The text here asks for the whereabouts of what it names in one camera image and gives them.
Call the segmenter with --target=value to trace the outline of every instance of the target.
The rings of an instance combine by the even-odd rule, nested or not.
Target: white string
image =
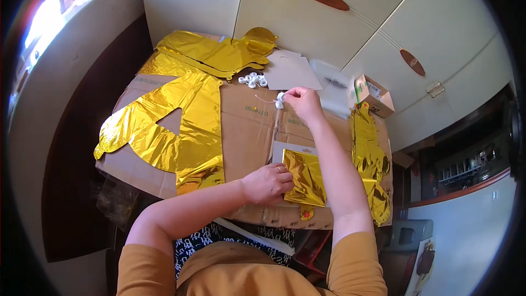
[[[255,97],[259,98],[261,101],[265,102],[265,103],[273,103],[273,102],[277,102],[276,100],[272,100],[272,102],[267,102],[265,101],[264,99],[262,99],[261,97],[259,97],[257,94],[254,95]]]
[[[272,102],[267,102],[265,101],[264,99],[260,98],[257,94],[254,95],[255,97],[259,98],[261,101],[265,102],[265,103],[273,103],[275,102],[276,103],[276,108],[278,109],[283,109],[283,95],[285,95],[285,93],[281,92],[278,94],[278,99],[277,100],[272,100]]]

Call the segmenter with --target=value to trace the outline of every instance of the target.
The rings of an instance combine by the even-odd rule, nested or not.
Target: deflated foil balloon
[[[367,201],[369,208],[376,224],[380,226],[389,219],[391,214],[391,204],[389,197],[385,194],[384,189],[380,186],[380,182],[371,178],[363,178],[365,193],[367,193]]]
[[[284,200],[325,207],[327,195],[318,156],[284,149],[283,163],[292,173],[294,182],[294,188],[284,195]]]
[[[269,62],[265,56],[276,47],[277,38],[265,28],[253,28],[239,40],[226,38],[222,42],[178,30],[164,37],[156,50],[230,80],[232,75],[246,67],[263,69],[262,64]]]
[[[378,145],[374,118],[369,114],[369,104],[363,102],[351,114],[352,162],[364,181],[365,191],[373,220],[379,226],[391,214],[389,197],[380,181],[389,173],[390,162]]]
[[[143,69],[156,69],[160,53]],[[171,60],[162,69],[180,78],[145,94],[115,112],[102,125],[94,155],[130,144],[142,160],[177,174],[177,193],[224,183],[221,147],[221,108],[217,80],[184,62]],[[176,108],[182,109],[179,135],[157,124]]]
[[[352,162],[363,178],[379,182],[389,173],[390,162],[378,145],[374,118],[369,114],[369,104],[363,102],[351,114]]]

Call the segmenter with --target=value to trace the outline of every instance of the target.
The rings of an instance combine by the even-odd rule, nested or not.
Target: woman
[[[240,180],[146,208],[122,248],[118,295],[387,294],[364,185],[326,121],[318,95],[297,87],[287,91],[283,100],[314,137],[334,215],[329,290],[316,288],[298,272],[277,265],[257,247],[229,241],[213,242],[188,256],[178,273],[176,290],[173,240],[247,203],[272,206],[280,202],[283,193],[293,188],[293,177],[283,164],[273,163]]]

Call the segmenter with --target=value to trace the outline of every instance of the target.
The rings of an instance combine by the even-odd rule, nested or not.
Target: black patterned fabric
[[[296,230],[294,229],[283,229],[281,227],[262,227],[248,223],[233,222],[240,228],[257,234],[261,237],[267,237],[270,239],[277,239],[285,242],[290,247],[294,247],[294,235]],[[222,227],[219,224],[212,222],[206,227],[203,227],[198,232],[195,232],[185,238],[174,241],[174,256],[175,256],[175,271],[176,278],[179,278],[179,272],[181,271],[182,265],[188,260],[188,258],[212,242],[217,241],[232,241],[242,242],[254,246],[264,253],[269,255],[272,260],[282,266],[289,266],[291,256],[282,253],[274,248],[267,247],[259,242],[250,240],[237,232],[234,232],[226,227]]]

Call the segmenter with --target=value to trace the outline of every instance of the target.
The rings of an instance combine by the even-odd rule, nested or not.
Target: woman's right hand
[[[314,89],[294,87],[283,95],[283,102],[289,103],[294,112],[309,128],[325,120],[320,97]]]

